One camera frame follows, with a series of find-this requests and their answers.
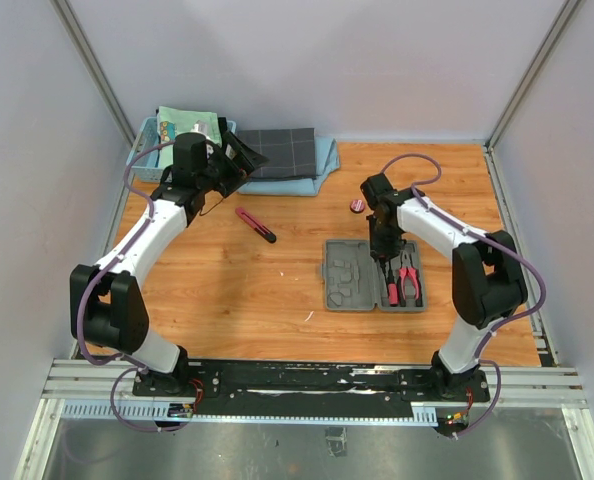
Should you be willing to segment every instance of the red pliers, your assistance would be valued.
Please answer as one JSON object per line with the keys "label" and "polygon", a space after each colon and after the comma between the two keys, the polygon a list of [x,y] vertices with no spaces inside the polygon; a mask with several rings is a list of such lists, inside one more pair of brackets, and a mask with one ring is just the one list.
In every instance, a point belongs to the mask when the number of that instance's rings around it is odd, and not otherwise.
{"label": "red pliers", "polygon": [[404,250],[401,252],[401,268],[399,269],[399,278],[397,287],[399,289],[399,305],[406,306],[406,279],[410,279],[415,287],[415,301],[419,300],[419,281],[417,280],[417,269],[413,267],[410,254]]}

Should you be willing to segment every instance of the gray floor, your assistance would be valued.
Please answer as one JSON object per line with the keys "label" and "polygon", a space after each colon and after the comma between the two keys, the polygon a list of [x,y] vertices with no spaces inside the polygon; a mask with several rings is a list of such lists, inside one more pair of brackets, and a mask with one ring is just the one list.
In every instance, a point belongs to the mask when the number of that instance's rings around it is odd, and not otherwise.
{"label": "gray floor", "polygon": [[331,456],[325,431],[198,423],[175,434],[143,434],[114,421],[63,421],[44,479],[581,478],[559,410],[498,408],[457,442],[430,428],[350,426],[346,456],[339,457]]}

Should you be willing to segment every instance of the gray tool case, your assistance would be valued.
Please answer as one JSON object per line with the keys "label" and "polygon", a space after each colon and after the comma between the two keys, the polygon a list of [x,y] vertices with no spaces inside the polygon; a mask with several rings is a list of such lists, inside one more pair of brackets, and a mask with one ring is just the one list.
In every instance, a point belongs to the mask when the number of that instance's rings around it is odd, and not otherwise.
{"label": "gray tool case", "polygon": [[[416,302],[415,289],[405,282],[406,306],[391,307],[386,281],[379,264],[370,256],[367,240],[326,240],[324,244],[324,303],[333,311],[370,311],[375,305],[384,312],[423,312],[427,307],[424,273],[419,260],[417,242],[407,241],[404,249],[417,269],[420,296]],[[397,281],[401,256],[391,260]]]}

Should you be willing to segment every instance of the folded cloth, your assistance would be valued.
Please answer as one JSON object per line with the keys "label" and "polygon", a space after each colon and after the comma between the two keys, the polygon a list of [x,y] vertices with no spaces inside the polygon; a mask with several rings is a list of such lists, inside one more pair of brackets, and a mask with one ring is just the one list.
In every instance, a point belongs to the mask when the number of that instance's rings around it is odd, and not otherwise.
{"label": "folded cloth", "polygon": [[[168,107],[159,107],[157,112],[157,125],[161,143],[174,140],[180,133],[191,132],[197,122],[201,122],[201,133],[221,146],[221,134],[219,133],[219,121],[216,113],[191,112]],[[166,168],[172,164],[173,146],[171,145],[162,148],[159,152],[157,167]]]}
{"label": "folded cloth", "polygon": [[299,180],[272,180],[248,182],[237,190],[244,195],[289,195],[314,197],[324,180],[340,166],[337,141],[332,137],[315,137],[317,158],[316,177]]}
{"label": "folded cloth", "polygon": [[243,130],[237,137],[270,160],[253,172],[252,181],[314,179],[317,175],[314,128]]}

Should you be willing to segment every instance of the gray wall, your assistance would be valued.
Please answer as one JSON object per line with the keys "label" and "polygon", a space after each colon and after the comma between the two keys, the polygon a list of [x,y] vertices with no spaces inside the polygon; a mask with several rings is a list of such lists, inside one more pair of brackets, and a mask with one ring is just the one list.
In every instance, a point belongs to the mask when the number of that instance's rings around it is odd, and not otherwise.
{"label": "gray wall", "polygon": [[594,1],[496,153],[527,253],[546,276],[555,346],[581,372],[594,416]]}
{"label": "gray wall", "polygon": [[0,1],[0,479],[72,345],[68,275],[99,253],[126,154],[50,3]]}
{"label": "gray wall", "polygon": [[486,138],[562,0],[71,0],[133,128],[161,105],[345,139]]}

